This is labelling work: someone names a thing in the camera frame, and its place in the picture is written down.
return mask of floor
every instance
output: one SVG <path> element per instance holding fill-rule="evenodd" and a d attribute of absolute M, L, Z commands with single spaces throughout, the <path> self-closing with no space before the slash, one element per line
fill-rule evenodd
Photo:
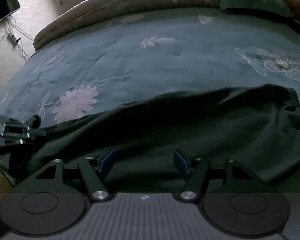
<path fill-rule="evenodd" d="M 59 15 L 66 12 L 72 6 L 82 0 L 18 0 L 21 8 L 13 14 L 16 26 L 28 33 L 23 34 L 20 29 L 13 28 L 16 38 L 21 38 L 21 46 L 26 54 L 31 57 L 35 53 L 33 40 L 46 25 L 55 20 Z M 12 25 L 5 21 L 0 22 L 0 39 Z M 0 97 L 3 97 L 3 88 L 15 75 L 16 71 L 22 68 L 25 60 L 17 46 L 14 46 L 6 35 L 0 41 Z M 9 183 L 0 173 L 0 198 L 11 189 Z"/>

